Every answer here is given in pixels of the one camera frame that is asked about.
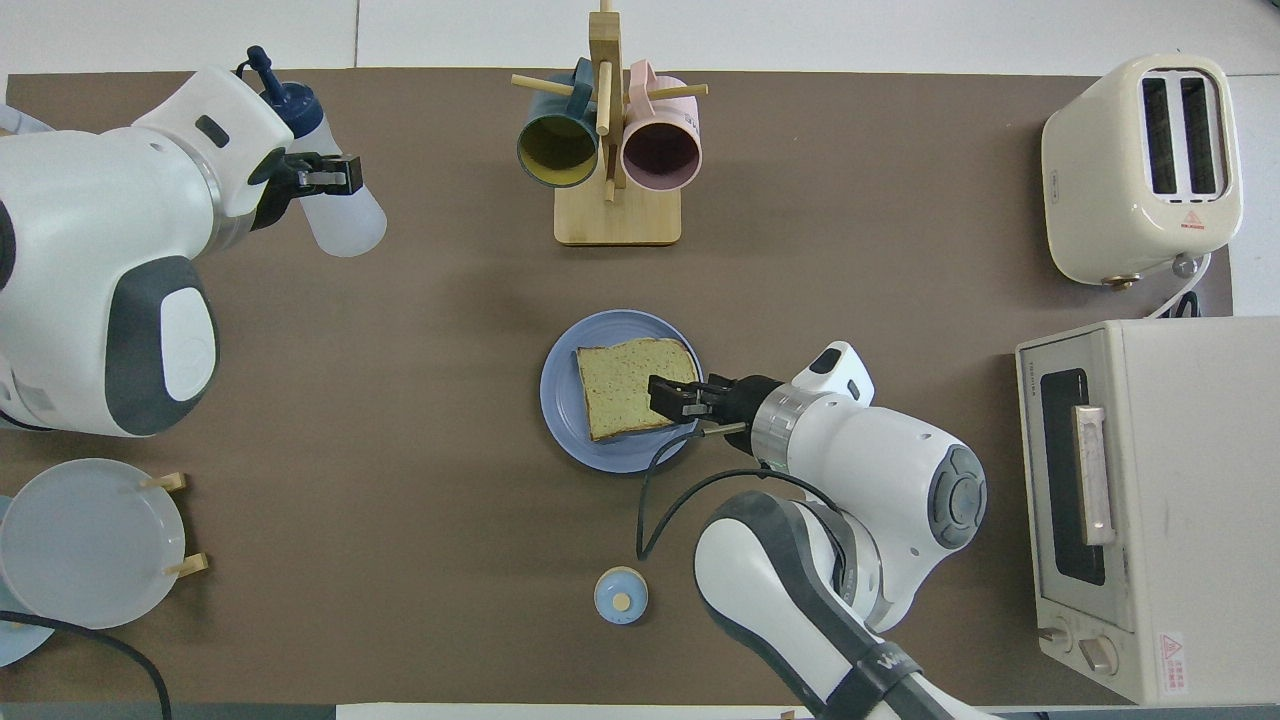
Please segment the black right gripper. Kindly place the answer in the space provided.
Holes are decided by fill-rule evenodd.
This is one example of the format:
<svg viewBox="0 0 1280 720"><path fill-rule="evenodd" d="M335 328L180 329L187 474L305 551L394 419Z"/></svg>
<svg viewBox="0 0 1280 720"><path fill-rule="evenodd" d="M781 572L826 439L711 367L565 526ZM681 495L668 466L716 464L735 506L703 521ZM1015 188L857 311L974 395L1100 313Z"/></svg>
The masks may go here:
<svg viewBox="0 0 1280 720"><path fill-rule="evenodd" d="M727 443L750 443L751 424L756 413L765 398L783 382L767 375L746 375L736 380L723 375L713 375L712 384L650 375L652 411L676 425L708 418L721 425L745 423L745 429L727 433L724 441ZM724 388L724 392L718 395L719 400L703 398L705 395L716 395L714 386Z"/></svg>

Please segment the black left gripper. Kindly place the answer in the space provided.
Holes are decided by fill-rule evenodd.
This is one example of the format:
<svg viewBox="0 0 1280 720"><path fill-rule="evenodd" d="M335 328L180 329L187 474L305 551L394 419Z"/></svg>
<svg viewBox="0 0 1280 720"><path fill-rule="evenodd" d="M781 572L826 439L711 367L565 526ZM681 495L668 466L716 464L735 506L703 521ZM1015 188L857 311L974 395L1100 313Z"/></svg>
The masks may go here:
<svg viewBox="0 0 1280 720"><path fill-rule="evenodd" d="M285 152L273 169L256 206L250 231L279 222L302 196L351 196L364 187L362 160L356 155L301 155Z"/></svg>

